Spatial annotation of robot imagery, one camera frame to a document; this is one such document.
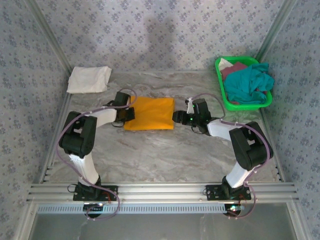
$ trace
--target purple cable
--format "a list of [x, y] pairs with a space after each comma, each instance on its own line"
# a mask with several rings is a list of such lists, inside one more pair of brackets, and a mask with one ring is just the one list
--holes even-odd
[[198, 98], [198, 97], [200, 97], [200, 96], [203, 96], [203, 95], [212, 96], [212, 97], [214, 97], [214, 98], [219, 102], [219, 104], [220, 104], [220, 106], [221, 106], [221, 108], [222, 108], [222, 111], [223, 111], [223, 116], [220, 117], [220, 122], [221, 122], [221, 123], [226, 124], [226, 125], [231, 125], [231, 126], [237, 125], [237, 126], [241, 126], [241, 127], [245, 127], [245, 128], [247, 128], [247, 129], [249, 129], [250, 131], [254, 132], [254, 133], [261, 139], [261, 141], [263, 142], [263, 144], [264, 144], [264, 146], [265, 146], [265, 150], [266, 150], [266, 160], [265, 160], [265, 162], [264, 162], [262, 165], [256, 167], [256, 168], [245, 178], [245, 180], [244, 180], [244, 182], [243, 182], [243, 186], [248, 187], [248, 188], [251, 189], [251, 192], [252, 192], [252, 194], [253, 194], [253, 206], [252, 206], [252, 208], [249, 210], [249, 212], [247, 212], [245, 215], [243, 215], [243, 216], [237, 216], [237, 217], [236, 217], [237, 219], [242, 219], [242, 218], [247, 217], [248, 215], [250, 215], [250, 214], [253, 212], [253, 210], [255, 209], [255, 206], [256, 206], [256, 202], [257, 202], [255, 190], [254, 190], [254, 188], [253, 188], [251, 185], [248, 184], [248, 180], [249, 180], [249, 178], [251, 178], [251, 176], [252, 176], [254, 173], [257, 172], [257, 170], [259, 170], [260, 168], [262, 168], [264, 165], [266, 165], [266, 164], [269, 162], [269, 160], [270, 160], [270, 148], [269, 148], [268, 143], [267, 143], [267, 141], [265, 140], [265, 138], [264, 138], [257, 130], [255, 130], [254, 128], [252, 128], [252, 127], [250, 127], [250, 126], [248, 126], [248, 125], [246, 125], [246, 124], [242, 124], [242, 123], [238, 123], [238, 122], [224, 121], [223, 118], [226, 116], [225, 107], [224, 107], [224, 105], [222, 104], [222, 102], [220, 101], [220, 99], [218, 99], [217, 96], [215, 96], [214, 94], [212, 94], [212, 93], [200, 93], [200, 94], [192, 97], [192, 100], [194, 100], [194, 99], [196, 99], [196, 98]]
[[85, 116], [85, 115], [89, 115], [89, 114], [93, 114], [93, 113], [96, 113], [96, 112], [100, 112], [102, 110], [105, 110], [105, 109], [125, 109], [125, 108], [128, 108], [130, 107], [132, 104], [134, 104], [138, 98], [138, 95], [137, 93], [133, 90], [133, 89], [129, 89], [129, 88], [122, 88], [119, 92], [121, 92], [122, 90], [130, 90], [131, 92], [134, 93], [134, 101], [127, 104], [127, 105], [124, 105], [124, 106], [103, 106], [103, 107], [100, 107], [100, 108], [97, 108], [95, 110], [92, 110], [92, 111], [87, 111], [87, 112], [84, 112], [84, 113], [81, 113], [79, 116], [75, 117], [74, 119], [71, 120], [71, 122], [68, 123], [67, 126], [65, 126], [65, 128], [62, 130], [62, 132], [60, 133], [59, 137], [58, 137], [58, 140], [56, 142], [56, 148], [55, 148], [55, 153], [56, 155], [58, 156], [58, 158], [64, 162], [68, 167], [70, 167], [71, 169], [73, 169], [75, 171], [75, 173], [85, 182], [87, 183], [88, 185], [96, 188], [96, 189], [100, 189], [100, 190], [103, 190], [105, 192], [108, 192], [112, 195], [114, 195], [116, 197], [116, 200], [118, 202], [118, 205], [117, 205], [117, 208], [116, 210], [114, 211], [114, 213], [112, 213], [111, 215], [108, 215], [106, 217], [100, 217], [100, 218], [91, 218], [89, 217], [89, 212], [92, 208], [94, 207], [90, 207], [89, 209], [86, 210], [86, 217], [88, 220], [92, 220], [92, 221], [101, 221], [101, 220], [107, 220], [107, 219], [110, 219], [112, 217], [114, 217], [115, 215], [117, 215], [117, 213], [119, 212], [120, 210], [120, 198], [118, 197], [118, 195], [114, 192], [114, 191], [111, 191], [110, 189], [107, 189], [107, 188], [104, 188], [102, 186], [97, 186], [95, 184], [92, 184], [91, 182], [89, 182], [87, 179], [84, 178], [84, 176], [81, 175], [81, 173], [76, 169], [76, 167], [74, 167], [71, 163], [69, 163], [67, 160], [64, 160], [62, 158], [62, 156], [60, 155], [58, 149], [59, 149], [59, 141], [60, 139], [63, 137], [63, 135], [66, 133], [66, 131], [68, 130], [68, 128], [70, 128], [70, 126], [76, 122], [78, 119], [80, 119], [81, 117]]

